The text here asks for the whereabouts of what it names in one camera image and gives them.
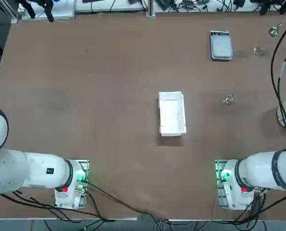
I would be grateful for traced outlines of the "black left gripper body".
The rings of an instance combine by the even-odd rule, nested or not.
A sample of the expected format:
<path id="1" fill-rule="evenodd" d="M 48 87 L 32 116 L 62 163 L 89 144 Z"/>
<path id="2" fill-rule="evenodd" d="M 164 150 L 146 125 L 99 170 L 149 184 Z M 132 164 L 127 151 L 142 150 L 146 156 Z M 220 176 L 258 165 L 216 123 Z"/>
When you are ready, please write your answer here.
<path id="1" fill-rule="evenodd" d="M 53 6 L 53 0 L 16 0 L 17 3 L 20 3 L 22 6 L 29 2 L 34 2 L 39 6 Z"/>

